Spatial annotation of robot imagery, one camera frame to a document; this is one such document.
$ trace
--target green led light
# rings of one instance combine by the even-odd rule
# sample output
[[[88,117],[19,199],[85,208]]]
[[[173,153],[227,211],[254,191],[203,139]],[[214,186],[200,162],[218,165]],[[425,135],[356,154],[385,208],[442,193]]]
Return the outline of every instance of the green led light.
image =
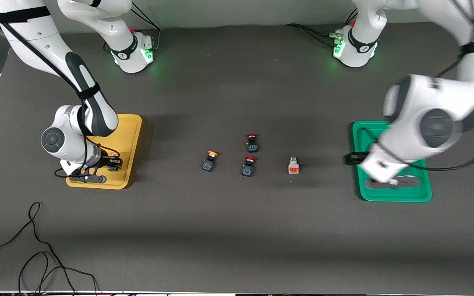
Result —
[[[114,56],[113,51],[111,51],[111,55],[113,56],[114,63],[118,65],[118,60],[116,60],[116,56]]]
[[[153,62],[153,52],[150,49],[140,49],[142,56],[145,59],[145,62],[150,63]]]
[[[374,45],[374,49],[372,50],[372,53],[370,54],[370,57],[372,58],[374,56],[374,53],[376,52],[376,47],[378,46],[378,42]]]
[[[338,49],[334,50],[334,56],[339,58],[343,53],[343,49],[345,48],[345,41],[341,41],[338,45],[336,45]]]

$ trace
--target electrical connector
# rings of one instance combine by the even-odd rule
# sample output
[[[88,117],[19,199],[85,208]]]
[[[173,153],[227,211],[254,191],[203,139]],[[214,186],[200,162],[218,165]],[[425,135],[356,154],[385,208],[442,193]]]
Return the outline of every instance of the electrical connector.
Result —
[[[340,32],[331,32],[329,33],[329,37],[336,40],[343,40],[343,34]]]

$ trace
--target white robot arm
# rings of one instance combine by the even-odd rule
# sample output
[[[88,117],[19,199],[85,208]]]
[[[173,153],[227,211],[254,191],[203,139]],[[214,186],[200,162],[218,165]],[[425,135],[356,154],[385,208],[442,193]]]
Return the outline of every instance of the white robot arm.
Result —
[[[151,37],[131,32],[119,17],[129,12],[131,0],[58,0],[58,6],[68,19],[98,32],[123,71],[136,73],[153,62]]]
[[[24,63],[66,79],[82,100],[82,105],[64,105],[58,109],[54,122],[41,138],[45,151],[61,159],[67,175],[98,164],[119,169],[121,164],[108,163],[107,154],[85,138],[85,135],[110,135],[118,125],[116,112],[83,60],[60,37],[43,2],[0,0],[0,24],[12,49]]]
[[[361,163],[363,170],[381,183],[389,182],[408,163],[444,152],[457,142],[462,132],[474,128],[474,0],[414,2],[404,3],[408,8],[418,7],[428,19],[455,36],[461,49],[457,79],[409,75],[389,89],[383,107],[383,114],[390,122],[389,129],[380,135]],[[358,9],[366,7],[374,6],[358,6]],[[358,26],[367,24],[360,20],[354,28]],[[357,58],[354,56],[345,55],[342,62],[349,57],[354,62],[361,60],[360,64],[368,60],[363,53]]]

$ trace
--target yellow tray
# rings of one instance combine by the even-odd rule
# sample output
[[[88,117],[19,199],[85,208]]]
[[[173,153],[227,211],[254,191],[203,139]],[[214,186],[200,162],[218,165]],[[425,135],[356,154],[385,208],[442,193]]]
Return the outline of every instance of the yellow tray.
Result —
[[[102,146],[112,148],[120,152],[123,160],[122,168],[117,172],[110,172],[107,167],[100,167],[96,174],[105,176],[105,183],[83,183],[66,178],[70,187],[100,188],[100,189],[122,189],[128,185],[129,176],[133,167],[137,142],[142,127],[142,118],[137,114],[118,114],[118,127],[107,137],[89,136],[89,140],[100,143]]]

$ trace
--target gray table surface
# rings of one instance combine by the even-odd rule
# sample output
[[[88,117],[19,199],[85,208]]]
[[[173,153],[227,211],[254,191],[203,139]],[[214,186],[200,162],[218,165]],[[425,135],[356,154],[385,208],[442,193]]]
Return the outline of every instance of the gray table surface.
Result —
[[[53,176],[59,163],[41,133],[59,106],[79,101],[11,51],[0,79],[0,243],[42,201],[40,236],[102,290],[474,295],[474,166],[430,173],[427,203],[373,203],[342,164],[351,122],[381,120],[392,83],[435,75],[458,51],[433,24],[391,24],[382,39],[373,60],[349,69],[296,28],[165,30],[156,63],[126,74],[98,35],[64,36],[117,112],[144,118],[121,191]],[[262,149],[245,178],[250,132]],[[212,173],[200,169],[207,150],[220,152]],[[472,155],[474,131],[428,164]],[[297,176],[286,173],[289,157],[300,158]],[[0,251],[0,290],[17,289],[39,250],[28,229]],[[42,264],[25,272],[32,287]],[[92,289],[88,277],[72,279]],[[59,273],[50,288],[68,286]]]

